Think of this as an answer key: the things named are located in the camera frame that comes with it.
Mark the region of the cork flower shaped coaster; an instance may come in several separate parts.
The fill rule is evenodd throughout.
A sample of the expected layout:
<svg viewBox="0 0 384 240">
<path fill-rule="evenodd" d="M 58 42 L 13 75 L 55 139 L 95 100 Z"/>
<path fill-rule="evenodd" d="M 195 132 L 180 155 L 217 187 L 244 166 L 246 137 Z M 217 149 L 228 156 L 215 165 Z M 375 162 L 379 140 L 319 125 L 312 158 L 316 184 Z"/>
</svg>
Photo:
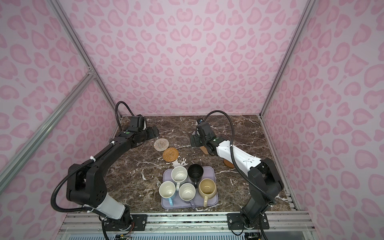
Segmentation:
<svg viewBox="0 0 384 240">
<path fill-rule="evenodd" d="M 200 149 L 201 149 L 201 151 L 202 151 L 205 155 L 209 155 L 209 152 L 208 152 L 208 150 L 207 150 L 206 147 L 201 146 Z"/>
</svg>

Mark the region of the white woven round coaster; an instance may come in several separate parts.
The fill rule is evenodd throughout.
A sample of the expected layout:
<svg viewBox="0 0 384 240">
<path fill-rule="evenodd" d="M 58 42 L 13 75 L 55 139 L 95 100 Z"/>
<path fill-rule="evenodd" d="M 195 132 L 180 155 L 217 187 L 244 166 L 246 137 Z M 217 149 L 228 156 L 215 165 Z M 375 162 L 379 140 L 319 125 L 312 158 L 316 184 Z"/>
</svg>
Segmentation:
<svg viewBox="0 0 384 240">
<path fill-rule="evenodd" d="M 161 138 L 157 139 L 154 142 L 154 148 L 158 152 L 163 152 L 169 147 L 169 141 L 167 139 Z"/>
</svg>

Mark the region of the orange rattan round coaster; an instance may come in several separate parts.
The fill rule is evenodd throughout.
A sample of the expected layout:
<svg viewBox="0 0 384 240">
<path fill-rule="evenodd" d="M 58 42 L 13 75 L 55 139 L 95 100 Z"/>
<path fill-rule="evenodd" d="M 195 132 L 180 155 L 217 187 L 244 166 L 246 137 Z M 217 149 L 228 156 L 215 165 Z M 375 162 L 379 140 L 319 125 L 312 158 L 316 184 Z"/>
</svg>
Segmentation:
<svg viewBox="0 0 384 240">
<path fill-rule="evenodd" d="M 178 159 L 179 157 L 179 151 L 176 148 L 167 148 L 163 152 L 163 159 L 166 162 L 174 162 Z"/>
</svg>

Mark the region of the black mug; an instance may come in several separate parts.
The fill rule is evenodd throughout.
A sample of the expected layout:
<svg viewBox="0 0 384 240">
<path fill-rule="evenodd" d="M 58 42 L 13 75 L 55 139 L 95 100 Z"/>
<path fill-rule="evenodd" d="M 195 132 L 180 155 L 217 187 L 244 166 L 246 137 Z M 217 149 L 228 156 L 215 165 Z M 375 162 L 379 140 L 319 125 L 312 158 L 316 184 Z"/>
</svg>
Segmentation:
<svg viewBox="0 0 384 240">
<path fill-rule="evenodd" d="M 202 180 L 203 174 L 204 169 L 199 164 L 193 164 L 188 167 L 188 176 L 196 189 L 198 188 L 198 185 Z"/>
</svg>

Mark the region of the brown round wooden coaster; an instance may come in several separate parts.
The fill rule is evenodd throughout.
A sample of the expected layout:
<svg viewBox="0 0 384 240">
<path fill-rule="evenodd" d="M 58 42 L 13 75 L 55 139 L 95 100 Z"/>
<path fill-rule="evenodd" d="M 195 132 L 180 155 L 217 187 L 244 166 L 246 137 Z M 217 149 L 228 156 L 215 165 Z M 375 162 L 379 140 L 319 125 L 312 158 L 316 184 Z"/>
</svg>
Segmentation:
<svg viewBox="0 0 384 240">
<path fill-rule="evenodd" d="M 234 169 L 235 166 L 233 163 L 229 162 L 228 160 L 225 160 L 223 159 L 223 163 L 228 167 L 228 168 L 231 168 L 231 169 Z"/>
</svg>

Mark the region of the white speckled mug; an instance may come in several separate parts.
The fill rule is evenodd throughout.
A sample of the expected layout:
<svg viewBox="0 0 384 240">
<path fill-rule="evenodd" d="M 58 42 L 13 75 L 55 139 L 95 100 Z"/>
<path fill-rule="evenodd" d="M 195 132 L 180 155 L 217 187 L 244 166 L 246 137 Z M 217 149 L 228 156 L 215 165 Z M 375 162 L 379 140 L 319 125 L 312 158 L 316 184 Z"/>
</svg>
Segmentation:
<svg viewBox="0 0 384 240">
<path fill-rule="evenodd" d="M 171 178 L 176 185 L 176 191 L 179 191 L 180 187 L 188 182 L 188 171 L 182 166 L 177 166 L 172 170 Z"/>
</svg>

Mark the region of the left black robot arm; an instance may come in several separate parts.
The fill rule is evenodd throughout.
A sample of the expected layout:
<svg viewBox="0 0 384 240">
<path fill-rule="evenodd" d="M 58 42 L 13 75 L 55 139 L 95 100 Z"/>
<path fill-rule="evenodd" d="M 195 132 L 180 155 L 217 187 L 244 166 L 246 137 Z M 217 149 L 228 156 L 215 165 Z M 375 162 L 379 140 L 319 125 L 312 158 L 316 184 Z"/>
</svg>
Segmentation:
<svg viewBox="0 0 384 240">
<path fill-rule="evenodd" d="M 90 208 L 91 212 L 106 218 L 109 224 L 115 224 L 122 229 L 130 227 L 132 218 L 129 208 L 108 194 L 104 176 L 124 153 L 158 136 L 157 127 L 147 127 L 137 132 L 122 131 L 107 147 L 91 157 L 89 164 L 73 164 L 69 173 L 80 166 L 83 168 L 69 177 L 67 200 Z"/>
</svg>

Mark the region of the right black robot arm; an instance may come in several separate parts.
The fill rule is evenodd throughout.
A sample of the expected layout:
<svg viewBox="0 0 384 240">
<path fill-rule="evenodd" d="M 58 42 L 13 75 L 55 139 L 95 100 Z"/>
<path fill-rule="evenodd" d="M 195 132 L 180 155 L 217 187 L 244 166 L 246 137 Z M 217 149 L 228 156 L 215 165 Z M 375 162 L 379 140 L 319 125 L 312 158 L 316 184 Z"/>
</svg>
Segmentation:
<svg viewBox="0 0 384 240">
<path fill-rule="evenodd" d="M 276 196 L 284 184 L 273 160 L 252 156 L 236 147 L 231 140 L 216 136 L 207 122 L 197 125 L 190 137 L 192 147 L 205 147 L 208 154 L 232 163 L 249 183 L 251 198 L 240 211 L 246 228 L 254 227 L 259 217 L 275 204 Z"/>
</svg>

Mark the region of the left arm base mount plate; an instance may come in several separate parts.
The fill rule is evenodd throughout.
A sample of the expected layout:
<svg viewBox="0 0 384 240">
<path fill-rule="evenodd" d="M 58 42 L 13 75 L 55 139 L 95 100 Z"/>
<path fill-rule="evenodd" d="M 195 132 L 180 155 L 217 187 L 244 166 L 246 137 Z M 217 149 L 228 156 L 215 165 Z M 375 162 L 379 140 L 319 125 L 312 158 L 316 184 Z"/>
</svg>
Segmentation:
<svg viewBox="0 0 384 240">
<path fill-rule="evenodd" d="M 125 214 L 118 220 L 106 218 L 103 221 L 103 226 L 106 231 L 113 232 L 144 231 L 147 218 L 148 215 L 145 214 Z"/>
</svg>

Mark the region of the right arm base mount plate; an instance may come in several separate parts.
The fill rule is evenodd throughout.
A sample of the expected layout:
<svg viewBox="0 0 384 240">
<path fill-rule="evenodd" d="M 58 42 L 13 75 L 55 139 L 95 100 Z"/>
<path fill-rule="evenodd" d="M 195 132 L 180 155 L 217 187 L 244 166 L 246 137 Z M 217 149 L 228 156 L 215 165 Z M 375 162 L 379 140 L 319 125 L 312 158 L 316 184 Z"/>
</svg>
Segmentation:
<svg viewBox="0 0 384 240">
<path fill-rule="evenodd" d="M 269 230 L 270 224 L 266 214 L 256 217 L 254 222 L 246 220 L 246 217 L 241 213 L 226 214 L 229 230 Z"/>
</svg>

